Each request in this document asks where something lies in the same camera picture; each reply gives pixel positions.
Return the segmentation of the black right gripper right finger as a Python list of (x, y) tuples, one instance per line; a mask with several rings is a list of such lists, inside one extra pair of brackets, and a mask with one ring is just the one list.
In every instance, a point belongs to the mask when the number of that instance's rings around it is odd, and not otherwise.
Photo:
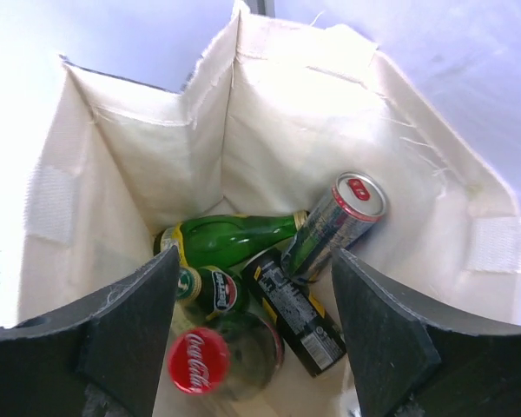
[(337, 249), (332, 281), (364, 416), (521, 416), (521, 326), (454, 308)]

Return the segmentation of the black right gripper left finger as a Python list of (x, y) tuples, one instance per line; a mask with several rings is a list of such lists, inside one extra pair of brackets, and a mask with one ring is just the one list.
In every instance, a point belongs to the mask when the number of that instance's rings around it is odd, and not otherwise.
[(175, 304), (176, 249), (0, 328), (0, 416), (150, 416)]

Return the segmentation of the dark beverage can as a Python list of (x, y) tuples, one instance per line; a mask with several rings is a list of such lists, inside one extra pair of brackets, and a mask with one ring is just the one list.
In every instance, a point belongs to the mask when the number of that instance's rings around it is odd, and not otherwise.
[(346, 355), (340, 327), (309, 288), (285, 275), (277, 248), (246, 261), (241, 278), (311, 377), (324, 374)]

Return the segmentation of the green bottle red label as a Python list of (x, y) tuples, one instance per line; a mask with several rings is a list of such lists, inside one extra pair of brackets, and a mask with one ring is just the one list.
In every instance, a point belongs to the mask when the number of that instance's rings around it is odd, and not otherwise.
[(197, 325), (221, 314), (249, 308), (249, 295), (242, 279), (215, 266), (180, 267), (176, 300), (184, 316)]

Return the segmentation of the cola glass bottle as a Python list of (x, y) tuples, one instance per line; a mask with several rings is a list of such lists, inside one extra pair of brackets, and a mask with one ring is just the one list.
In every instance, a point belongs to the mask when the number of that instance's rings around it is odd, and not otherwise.
[(250, 400), (281, 369), (285, 347), (272, 324), (250, 312), (229, 312), (179, 335), (168, 350), (168, 373), (185, 394)]

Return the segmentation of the green bottle yellow label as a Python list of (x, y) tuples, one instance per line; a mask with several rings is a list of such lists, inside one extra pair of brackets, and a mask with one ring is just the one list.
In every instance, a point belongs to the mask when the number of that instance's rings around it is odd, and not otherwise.
[(166, 228), (153, 243), (153, 254), (177, 247), (183, 266), (231, 268), (262, 250), (294, 237), (309, 212), (291, 215), (207, 215)]

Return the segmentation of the small white blue can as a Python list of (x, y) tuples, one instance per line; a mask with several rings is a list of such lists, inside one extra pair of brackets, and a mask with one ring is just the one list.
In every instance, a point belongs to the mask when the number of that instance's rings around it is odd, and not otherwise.
[(319, 199), (290, 245), (281, 267), (299, 285), (310, 285), (336, 248), (350, 248), (387, 211), (383, 189), (372, 177), (345, 172)]

